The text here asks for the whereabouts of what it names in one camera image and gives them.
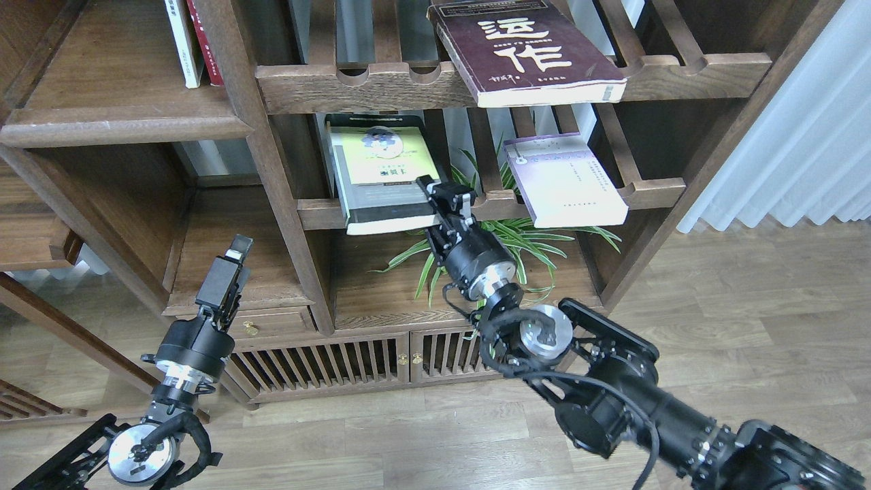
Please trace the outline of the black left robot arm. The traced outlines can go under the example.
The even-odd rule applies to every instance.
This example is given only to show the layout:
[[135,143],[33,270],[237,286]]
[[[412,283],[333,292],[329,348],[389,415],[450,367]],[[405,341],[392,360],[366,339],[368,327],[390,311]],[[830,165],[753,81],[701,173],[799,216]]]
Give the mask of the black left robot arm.
[[222,455],[212,450],[195,410],[199,396],[214,392],[235,347],[228,331],[250,275],[244,261],[252,245],[251,237],[234,237],[200,287],[196,316],[174,321],[157,352],[141,357],[165,376],[152,389],[139,424],[118,424],[106,414],[19,482],[19,489],[84,489],[104,466],[122,485],[171,489],[220,463]]

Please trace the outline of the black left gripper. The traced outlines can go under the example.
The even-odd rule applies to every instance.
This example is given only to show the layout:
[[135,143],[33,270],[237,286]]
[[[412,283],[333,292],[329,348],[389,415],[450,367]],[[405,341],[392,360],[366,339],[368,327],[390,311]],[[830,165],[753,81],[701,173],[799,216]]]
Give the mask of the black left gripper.
[[176,320],[155,354],[141,360],[156,365],[175,385],[212,384],[220,380],[235,341],[227,334],[239,308],[251,270],[244,267],[253,239],[236,235],[224,255],[215,258],[202,283],[196,304],[199,313],[190,320]]

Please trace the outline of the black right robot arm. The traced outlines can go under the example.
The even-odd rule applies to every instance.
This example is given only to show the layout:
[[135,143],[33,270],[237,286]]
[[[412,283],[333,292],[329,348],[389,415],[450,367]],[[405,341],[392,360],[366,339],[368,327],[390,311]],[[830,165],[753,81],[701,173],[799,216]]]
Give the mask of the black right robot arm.
[[694,489],[861,489],[861,472],[780,426],[719,425],[657,386],[659,351],[572,298],[523,309],[516,261],[471,206],[472,189],[429,176],[416,180],[435,214],[425,235],[468,301],[483,363],[520,378],[555,413],[576,448],[610,458],[631,438],[649,453],[635,488],[659,460]]

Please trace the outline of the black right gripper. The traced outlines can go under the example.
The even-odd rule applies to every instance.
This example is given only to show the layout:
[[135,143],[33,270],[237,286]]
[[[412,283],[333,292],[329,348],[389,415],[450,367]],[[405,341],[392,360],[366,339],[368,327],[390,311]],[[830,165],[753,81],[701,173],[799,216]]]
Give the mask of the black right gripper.
[[452,279],[442,289],[444,300],[450,303],[447,292],[455,287],[467,301],[518,304],[517,262],[497,236],[473,217],[475,190],[457,182],[438,184],[430,176],[420,176],[416,183],[436,214],[436,224],[425,230],[427,242],[438,266],[445,267]]

